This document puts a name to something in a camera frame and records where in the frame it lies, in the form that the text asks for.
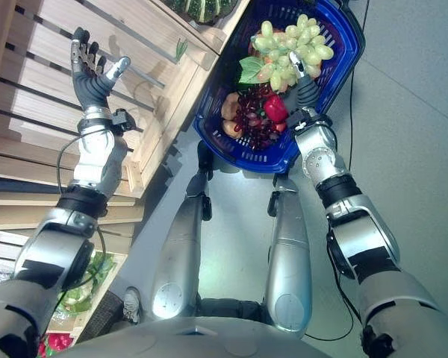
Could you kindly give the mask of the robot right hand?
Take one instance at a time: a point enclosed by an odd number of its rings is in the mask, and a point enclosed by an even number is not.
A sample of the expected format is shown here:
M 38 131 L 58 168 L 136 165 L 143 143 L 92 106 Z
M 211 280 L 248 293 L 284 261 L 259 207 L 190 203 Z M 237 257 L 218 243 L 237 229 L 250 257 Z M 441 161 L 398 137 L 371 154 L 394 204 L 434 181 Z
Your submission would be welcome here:
M 300 108 L 315 108 L 319 98 L 319 88 L 306 72 L 305 65 L 295 51 L 289 53 L 290 63 L 296 73 L 296 104 Z

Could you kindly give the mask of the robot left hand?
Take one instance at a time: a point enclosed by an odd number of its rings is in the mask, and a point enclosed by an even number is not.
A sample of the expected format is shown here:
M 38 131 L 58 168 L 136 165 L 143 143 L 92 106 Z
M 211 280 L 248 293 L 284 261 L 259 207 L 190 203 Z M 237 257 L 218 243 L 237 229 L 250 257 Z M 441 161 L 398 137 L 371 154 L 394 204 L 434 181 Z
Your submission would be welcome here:
M 99 44 L 88 43 L 90 32 L 77 27 L 72 35 L 70 63 L 75 96 L 83 110 L 90 107 L 109 108 L 108 97 L 116 82 L 131 65 L 131 59 L 121 57 L 107 71 L 106 56 L 97 56 Z

